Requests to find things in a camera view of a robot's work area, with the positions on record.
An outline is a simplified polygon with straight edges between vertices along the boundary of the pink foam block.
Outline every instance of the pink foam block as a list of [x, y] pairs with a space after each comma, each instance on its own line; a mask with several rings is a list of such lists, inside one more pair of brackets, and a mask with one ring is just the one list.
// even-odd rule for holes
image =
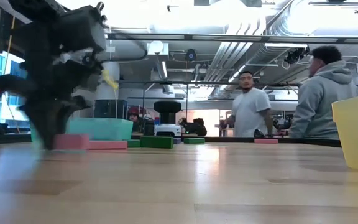
[[127, 149], [127, 141], [91, 141], [91, 150]]
[[90, 148], [90, 136], [87, 134], [58, 134], [55, 136], [54, 149], [87, 150]]
[[255, 144], [278, 144], [278, 139], [255, 139]]

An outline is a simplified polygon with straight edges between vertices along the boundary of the teal bin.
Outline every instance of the teal bin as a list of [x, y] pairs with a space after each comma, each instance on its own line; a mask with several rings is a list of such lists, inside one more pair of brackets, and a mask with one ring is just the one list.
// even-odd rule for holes
[[95, 141], [130, 140], [133, 122], [117, 118], [74, 118], [69, 120], [67, 134], [89, 134]]

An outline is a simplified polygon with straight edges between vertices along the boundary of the short hair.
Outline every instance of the short hair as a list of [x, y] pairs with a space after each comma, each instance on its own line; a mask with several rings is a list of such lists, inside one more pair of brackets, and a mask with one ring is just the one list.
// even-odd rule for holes
[[311, 52], [314, 58], [322, 60], [326, 65], [342, 60], [342, 54], [335, 46], [321, 46]]
[[241, 77], [241, 75], [242, 74], [245, 74], [245, 73], [249, 73], [249, 74], [251, 74], [252, 76], [254, 76], [254, 74], [252, 73], [252, 72], [250, 72], [250, 71], [243, 71], [243, 72], [241, 72], [240, 74], [239, 74], [239, 79], [240, 79], [240, 77]]

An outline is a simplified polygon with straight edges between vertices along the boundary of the wooden table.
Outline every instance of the wooden table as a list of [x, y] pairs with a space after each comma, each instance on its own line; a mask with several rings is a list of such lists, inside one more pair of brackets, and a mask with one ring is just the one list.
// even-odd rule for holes
[[358, 223], [340, 148], [219, 143], [42, 153], [0, 146], [0, 223]]

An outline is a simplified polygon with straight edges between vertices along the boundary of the window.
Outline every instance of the window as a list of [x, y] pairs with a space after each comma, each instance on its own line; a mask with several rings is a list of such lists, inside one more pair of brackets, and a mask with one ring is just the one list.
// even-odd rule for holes
[[5, 75], [6, 67], [6, 57], [0, 54], [0, 75]]
[[[3, 52], [0, 54], [0, 75], [11, 74], [25, 78], [27, 72], [20, 69], [20, 63], [24, 62], [22, 58], [13, 54]], [[7, 123], [10, 128], [28, 128], [29, 120], [24, 113], [17, 109], [23, 105], [22, 97], [5, 93], [0, 99], [0, 123]]]

